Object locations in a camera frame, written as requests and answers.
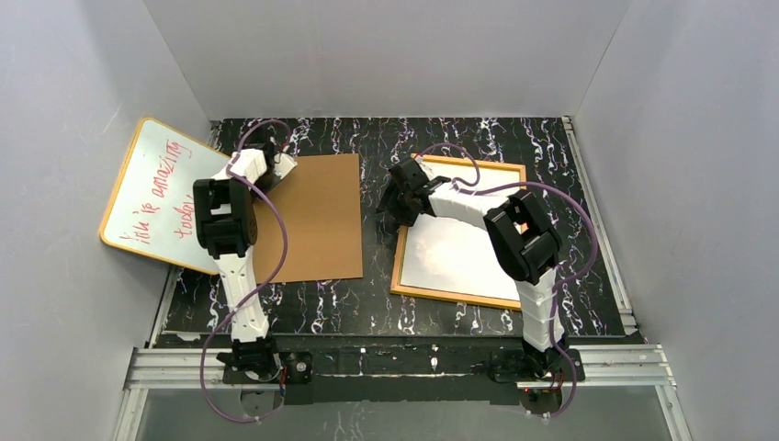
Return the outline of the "brown cardboard backing board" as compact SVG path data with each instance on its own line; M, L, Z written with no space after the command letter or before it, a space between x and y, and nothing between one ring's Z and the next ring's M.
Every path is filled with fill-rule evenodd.
M300 156L269 198L288 232L274 283L363 276L360 161L355 153Z

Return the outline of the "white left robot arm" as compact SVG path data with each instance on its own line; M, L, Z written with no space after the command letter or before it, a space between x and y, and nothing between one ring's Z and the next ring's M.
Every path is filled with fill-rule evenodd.
M258 226L253 189L266 194L296 166L293 157L263 141L243 147L215 175L193 183L198 243L218 268L234 343L264 340L270 327L255 292Z

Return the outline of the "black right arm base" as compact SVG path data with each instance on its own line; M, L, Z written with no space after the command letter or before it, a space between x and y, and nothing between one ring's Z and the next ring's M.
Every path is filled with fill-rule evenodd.
M498 383L525 383L527 392L558 392L566 383L584 381L586 374L578 350L569 348L563 354L554 347L537 352L534 347L492 351L486 362L490 379Z

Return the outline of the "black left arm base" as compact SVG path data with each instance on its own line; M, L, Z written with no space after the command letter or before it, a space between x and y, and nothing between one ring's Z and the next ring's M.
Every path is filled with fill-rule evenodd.
M225 384L262 384L283 382L307 384L312 376L312 354L308 352L280 352L262 355L252 360L239 359L229 352L217 354L224 365L222 381Z

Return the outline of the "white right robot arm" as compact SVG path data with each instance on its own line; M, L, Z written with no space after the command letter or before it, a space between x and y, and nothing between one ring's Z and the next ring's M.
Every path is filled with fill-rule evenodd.
M462 188L416 159L389 169L377 208L412 229L420 218L445 219L484 231L502 271L515 282L525 315L523 339L538 352L562 349L565 334L555 300L561 238L523 183Z

